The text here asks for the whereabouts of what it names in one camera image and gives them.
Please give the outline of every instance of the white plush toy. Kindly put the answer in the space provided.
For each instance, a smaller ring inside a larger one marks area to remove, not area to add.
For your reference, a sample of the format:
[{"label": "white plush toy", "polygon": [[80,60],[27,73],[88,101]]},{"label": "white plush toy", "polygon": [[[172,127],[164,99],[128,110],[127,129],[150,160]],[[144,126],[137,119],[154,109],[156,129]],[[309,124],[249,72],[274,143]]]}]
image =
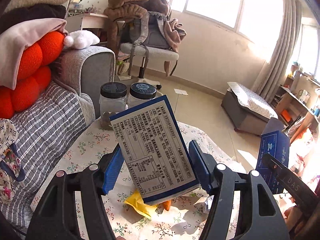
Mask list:
[{"label": "white plush toy", "polygon": [[63,44],[72,49],[85,49],[99,42],[96,35],[86,30],[69,33],[63,40]]}]

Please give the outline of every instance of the striped quilt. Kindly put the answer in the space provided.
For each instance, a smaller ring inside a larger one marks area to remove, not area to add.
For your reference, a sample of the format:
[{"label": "striped quilt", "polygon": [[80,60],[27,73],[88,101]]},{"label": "striped quilt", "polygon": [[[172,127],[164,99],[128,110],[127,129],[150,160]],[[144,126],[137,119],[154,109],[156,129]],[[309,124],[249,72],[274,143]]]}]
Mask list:
[{"label": "striped quilt", "polygon": [[0,209],[9,222],[24,230],[36,192],[86,123],[76,94],[54,82],[31,108],[11,120],[19,132],[17,153],[26,178],[24,185],[14,182],[15,198],[9,205],[0,204]]}]

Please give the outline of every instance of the baseboard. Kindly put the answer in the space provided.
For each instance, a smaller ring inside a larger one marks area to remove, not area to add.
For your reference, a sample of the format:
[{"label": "baseboard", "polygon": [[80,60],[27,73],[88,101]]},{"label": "baseboard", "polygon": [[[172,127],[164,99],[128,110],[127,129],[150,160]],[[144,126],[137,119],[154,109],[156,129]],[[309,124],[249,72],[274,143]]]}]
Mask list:
[{"label": "baseboard", "polygon": [[[140,69],[139,66],[132,65],[132,70],[133,71],[138,71],[139,72],[139,69]],[[154,69],[147,68],[145,70],[145,73],[149,74],[149,75],[152,75],[152,76],[155,76],[155,77],[168,79],[170,81],[177,82],[177,83],[179,83],[181,85],[184,85],[184,86],[199,90],[199,91],[201,91],[203,93],[206,93],[208,95],[214,96],[216,98],[223,99],[223,97],[224,97],[224,94],[219,92],[219,91],[217,91],[217,90],[214,90],[214,89],[211,89],[209,87],[205,87],[205,86],[199,85],[197,83],[194,83],[192,81],[189,81],[189,80],[177,77],[177,76],[166,77],[165,73],[161,72],[161,71],[157,71],[157,70],[154,70]]]}]

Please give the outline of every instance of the black jar lid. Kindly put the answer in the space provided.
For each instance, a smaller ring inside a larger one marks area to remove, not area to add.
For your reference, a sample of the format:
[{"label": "black jar lid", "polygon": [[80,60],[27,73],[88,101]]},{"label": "black jar lid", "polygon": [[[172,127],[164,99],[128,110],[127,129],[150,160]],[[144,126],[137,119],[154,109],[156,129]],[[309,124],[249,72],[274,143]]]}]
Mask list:
[{"label": "black jar lid", "polygon": [[118,82],[109,82],[101,86],[100,94],[105,98],[119,99],[127,95],[127,86]]},{"label": "black jar lid", "polygon": [[146,83],[134,83],[130,87],[130,94],[138,99],[149,100],[156,97],[156,88]]}]

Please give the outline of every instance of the window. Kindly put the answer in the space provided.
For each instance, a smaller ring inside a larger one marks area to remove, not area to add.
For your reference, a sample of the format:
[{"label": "window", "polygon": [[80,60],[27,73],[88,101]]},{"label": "window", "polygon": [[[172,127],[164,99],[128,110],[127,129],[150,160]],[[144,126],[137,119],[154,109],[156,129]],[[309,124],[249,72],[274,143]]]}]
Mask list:
[{"label": "window", "polygon": [[259,46],[269,60],[279,38],[282,0],[170,0],[171,8],[223,25]]},{"label": "window", "polygon": [[319,28],[310,25],[302,25],[297,44],[293,50],[288,68],[297,61],[305,73],[312,75],[320,81],[319,64]]}]

